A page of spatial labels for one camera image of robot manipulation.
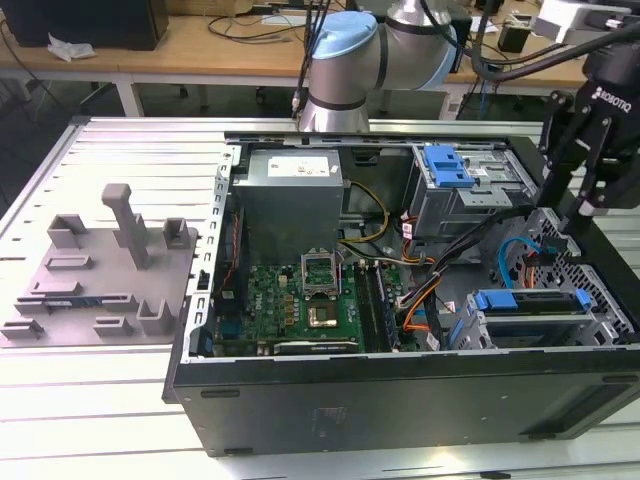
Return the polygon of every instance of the green circuit board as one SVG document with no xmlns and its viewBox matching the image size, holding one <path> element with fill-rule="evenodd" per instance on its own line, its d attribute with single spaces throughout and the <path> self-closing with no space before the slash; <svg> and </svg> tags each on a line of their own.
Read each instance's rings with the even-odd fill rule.
<svg viewBox="0 0 640 480">
<path fill-rule="evenodd" d="M 399 271 L 383 270 L 387 296 L 391 301 L 402 292 Z M 308 284 L 326 284 L 331 279 L 322 269 L 309 269 Z M 241 340 L 347 340 L 364 352 L 360 312 L 355 292 L 354 266 L 340 269 L 340 293 L 309 297 L 302 292 L 300 265 L 255 265 L 249 275 L 248 308 L 243 317 Z M 310 315 L 319 322 L 335 317 L 335 326 L 312 326 Z"/>
</svg>

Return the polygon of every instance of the floor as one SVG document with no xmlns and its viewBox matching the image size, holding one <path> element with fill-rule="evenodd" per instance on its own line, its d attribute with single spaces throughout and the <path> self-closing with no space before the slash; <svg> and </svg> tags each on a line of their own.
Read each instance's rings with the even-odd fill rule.
<svg viewBox="0 0 640 480">
<path fill-rule="evenodd" d="M 50 91 L 64 106 L 58 106 L 39 86 L 32 82 L 31 101 L 20 104 L 10 99 L 0 106 L 0 216 L 20 193 L 49 149 L 64 131 L 73 114 L 79 113 L 80 102 L 91 93 L 90 85 L 81 82 L 47 82 Z M 291 112 L 292 89 L 269 87 L 265 102 L 256 102 L 252 87 L 208 87 L 211 105 L 201 110 L 195 86 L 187 86 L 189 96 L 180 97 L 180 89 L 172 85 L 140 85 L 147 116 L 153 117 L 288 117 Z M 368 98 L 371 118 L 379 117 L 380 93 Z M 442 94 L 435 92 L 394 92 L 387 118 L 436 119 Z M 122 116 L 117 92 L 111 90 L 90 106 L 93 116 Z M 541 120 L 543 100 L 513 96 L 490 96 L 482 102 L 473 95 L 461 119 Z"/>
</svg>

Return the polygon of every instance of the metal slotted platform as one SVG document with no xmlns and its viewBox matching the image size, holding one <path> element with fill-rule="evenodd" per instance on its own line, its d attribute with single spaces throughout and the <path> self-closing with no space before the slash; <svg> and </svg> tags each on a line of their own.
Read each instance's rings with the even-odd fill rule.
<svg viewBox="0 0 640 480">
<path fill-rule="evenodd" d="M 375 122 L 375 131 L 527 135 L 538 124 Z M 115 226 L 100 202 L 126 182 L 150 225 L 167 216 L 206 228 L 223 131 L 292 131 L 286 120 L 96 119 L 67 129 L 0 222 L 0 315 L 49 245 L 56 213 Z M 638 268 L 640 217 L 599 220 Z M 636 479 L 640 402 L 573 441 L 210 459 L 179 405 L 160 396 L 170 345 L 0 351 L 0 476 L 25 478 L 512 478 Z"/>
</svg>

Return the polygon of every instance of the desk leg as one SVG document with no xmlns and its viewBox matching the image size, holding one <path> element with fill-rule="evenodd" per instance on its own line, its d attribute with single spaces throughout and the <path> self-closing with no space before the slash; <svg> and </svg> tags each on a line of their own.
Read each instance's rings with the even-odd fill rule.
<svg viewBox="0 0 640 480">
<path fill-rule="evenodd" d="M 467 93 L 467 86 L 460 85 L 444 85 L 444 102 L 440 110 L 440 120 L 455 120 L 460 111 L 460 106 Z"/>
<path fill-rule="evenodd" d="M 120 95 L 124 114 L 127 117 L 144 117 L 136 85 L 125 80 L 117 80 L 115 84 L 118 88 L 118 95 Z"/>
<path fill-rule="evenodd" d="M 209 90 L 207 85 L 198 85 L 198 99 L 200 100 L 200 108 L 209 108 Z"/>
</svg>

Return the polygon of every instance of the open computer tower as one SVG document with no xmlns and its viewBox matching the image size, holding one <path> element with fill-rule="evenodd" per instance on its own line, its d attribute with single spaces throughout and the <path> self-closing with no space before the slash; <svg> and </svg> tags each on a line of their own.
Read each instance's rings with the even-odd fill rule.
<svg viewBox="0 0 640 480">
<path fill-rule="evenodd" d="M 640 281 L 533 206 L 528 138 L 226 135 L 167 380 L 209 455 L 568 439 L 640 394 Z"/>
</svg>

